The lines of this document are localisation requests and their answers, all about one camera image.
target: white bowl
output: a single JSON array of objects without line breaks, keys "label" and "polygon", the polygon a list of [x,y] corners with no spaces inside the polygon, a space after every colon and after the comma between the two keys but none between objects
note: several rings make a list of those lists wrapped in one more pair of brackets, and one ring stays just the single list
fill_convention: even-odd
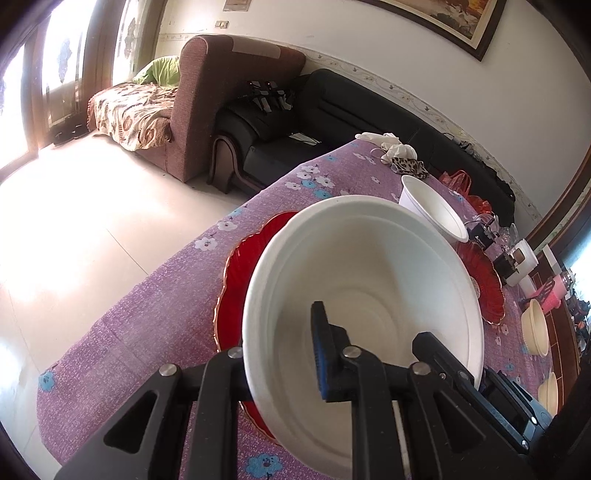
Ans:
[{"label": "white bowl", "polygon": [[410,175],[402,176],[402,186],[399,205],[433,225],[450,245],[468,241],[468,230],[462,219],[441,195]]},{"label": "white bowl", "polygon": [[558,382],[554,372],[538,387],[538,401],[553,417],[558,413]]},{"label": "white bowl", "polygon": [[530,306],[521,314],[521,334],[530,355],[548,355],[548,324],[540,302],[535,299],[530,301]]},{"label": "white bowl", "polygon": [[310,307],[384,362],[409,366],[433,332],[480,383],[483,327],[453,248],[394,202],[350,195],[318,202],[273,237],[252,275],[242,322],[246,377],[277,440],[309,467],[351,477],[349,403],[318,391]]}]

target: red plastic bag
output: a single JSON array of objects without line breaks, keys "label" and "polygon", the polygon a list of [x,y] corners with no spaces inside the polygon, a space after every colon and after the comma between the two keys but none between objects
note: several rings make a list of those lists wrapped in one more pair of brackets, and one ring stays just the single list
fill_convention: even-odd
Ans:
[{"label": "red plastic bag", "polygon": [[492,206],[487,200],[482,200],[478,195],[468,195],[467,200],[478,215],[481,213],[490,213],[493,215]]},{"label": "red plastic bag", "polygon": [[463,170],[458,170],[453,175],[450,175],[446,171],[443,172],[439,181],[443,183],[448,189],[458,192],[465,199],[468,198],[470,187],[472,186],[472,179]]}]

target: floral tablecloth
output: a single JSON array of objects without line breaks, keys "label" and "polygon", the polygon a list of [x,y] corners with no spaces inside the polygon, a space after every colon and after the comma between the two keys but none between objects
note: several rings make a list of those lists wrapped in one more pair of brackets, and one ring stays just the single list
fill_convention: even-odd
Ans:
[{"label": "floral tablecloth", "polygon": [[[51,454],[67,461],[160,365],[186,368],[215,354],[213,310],[226,259],[242,238],[278,213],[332,196],[365,194],[397,202],[401,178],[373,158],[374,148],[357,140],[295,168],[171,257],[99,319],[40,378],[39,431]],[[473,218],[474,210],[461,197],[433,177],[426,182],[464,220]],[[499,327],[484,327],[485,364],[536,397],[551,358],[527,354],[519,291],[505,287],[504,293],[504,320]],[[263,437],[243,415],[238,443],[239,479],[324,478]]]}]

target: tiled floor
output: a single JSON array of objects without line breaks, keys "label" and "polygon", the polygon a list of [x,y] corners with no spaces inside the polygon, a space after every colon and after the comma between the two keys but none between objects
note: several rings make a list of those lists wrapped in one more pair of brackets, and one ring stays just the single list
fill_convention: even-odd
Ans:
[{"label": "tiled floor", "polygon": [[41,480],[38,376],[136,283],[246,201],[183,184],[94,135],[0,184],[0,421]]}]

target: sofa armrest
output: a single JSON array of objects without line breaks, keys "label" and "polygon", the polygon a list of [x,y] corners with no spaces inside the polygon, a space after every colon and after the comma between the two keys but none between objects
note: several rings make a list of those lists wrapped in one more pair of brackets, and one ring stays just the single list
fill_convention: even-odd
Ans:
[{"label": "sofa armrest", "polygon": [[217,111],[248,93],[251,80],[286,85],[305,59],[292,48],[245,37],[199,35],[189,40],[180,56],[181,80],[171,116],[172,146],[183,171],[171,173],[186,181],[205,171]]}]

